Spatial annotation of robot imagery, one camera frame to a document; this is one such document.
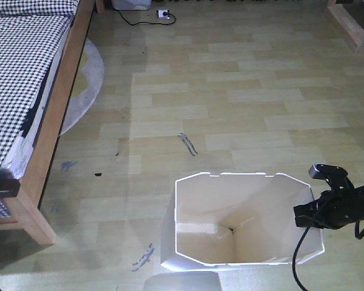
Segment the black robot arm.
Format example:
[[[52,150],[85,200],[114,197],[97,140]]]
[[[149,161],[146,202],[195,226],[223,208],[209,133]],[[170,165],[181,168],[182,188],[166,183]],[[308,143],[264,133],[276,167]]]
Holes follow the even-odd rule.
[[[340,229],[364,220],[364,186],[325,190],[319,199],[294,207],[297,227]]]

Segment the grey robot base top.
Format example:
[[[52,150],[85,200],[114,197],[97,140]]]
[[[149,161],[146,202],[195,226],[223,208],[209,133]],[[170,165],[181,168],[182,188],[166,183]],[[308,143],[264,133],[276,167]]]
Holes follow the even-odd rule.
[[[222,291],[220,277],[216,272],[174,272],[154,275],[147,279],[144,291]]]

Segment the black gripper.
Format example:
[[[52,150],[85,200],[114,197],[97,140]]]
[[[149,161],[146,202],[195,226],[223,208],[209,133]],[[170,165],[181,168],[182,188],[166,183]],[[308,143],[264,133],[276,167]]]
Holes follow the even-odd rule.
[[[322,192],[319,199],[294,206],[295,225],[319,229],[340,229],[357,221],[351,203],[351,197],[347,194],[341,195],[326,190]]]

